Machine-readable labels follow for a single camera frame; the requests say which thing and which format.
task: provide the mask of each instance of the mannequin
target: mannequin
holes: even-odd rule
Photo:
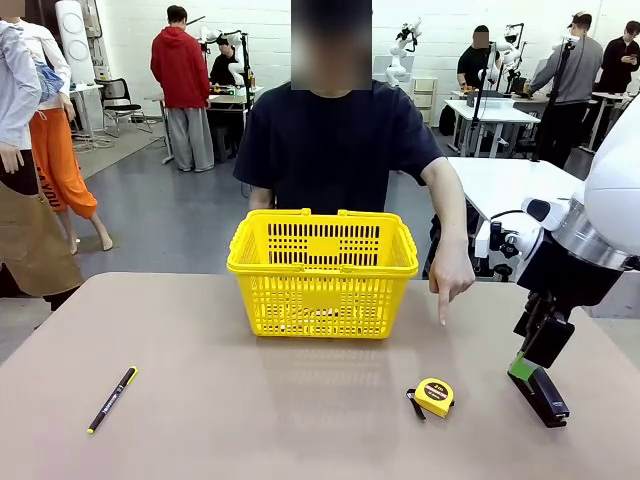
[[[1,20],[0,85],[0,261],[9,282],[56,310],[83,279],[45,202],[31,155],[27,124],[41,92],[35,65],[19,33]]]
[[[33,156],[44,194],[64,227],[71,253],[75,254],[78,246],[68,206],[77,215],[91,221],[102,242],[102,249],[110,250],[113,241],[98,217],[98,202],[87,190],[73,150],[69,128],[69,122],[75,117],[73,105],[69,100],[71,68],[51,32],[45,27],[27,23],[20,17],[6,20],[22,32],[22,39],[33,58],[43,63],[48,59],[58,76],[64,80],[58,98],[41,104],[39,111],[29,123]]]

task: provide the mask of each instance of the blue shirt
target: blue shirt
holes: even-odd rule
[[[256,102],[234,175],[273,190],[278,208],[381,212],[390,170],[424,184],[422,170],[442,156],[398,88],[373,81],[371,90],[323,98],[287,83]]]

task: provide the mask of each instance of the red hoodie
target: red hoodie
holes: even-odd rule
[[[198,41],[179,27],[166,27],[151,45],[151,71],[168,108],[204,108],[209,74]]]

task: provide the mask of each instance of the gray pants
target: gray pants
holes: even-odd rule
[[[167,108],[169,136],[180,170],[213,168],[213,142],[204,108]]]

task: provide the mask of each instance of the hand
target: hand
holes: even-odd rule
[[[438,294],[438,317],[442,325],[447,321],[449,303],[474,281],[467,242],[441,238],[429,272],[429,290]]]
[[[24,160],[18,147],[0,142],[0,157],[7,173],[16,173],[21,166],[24,167]]]
[[[58,93],[58,98],[60,99],[60,105],[67,114],[67,118],[70,122],[73,122],[73,119],[76,118],[76,111],[73,108],[73,103],[71,103],[69,97],[62,92]]]

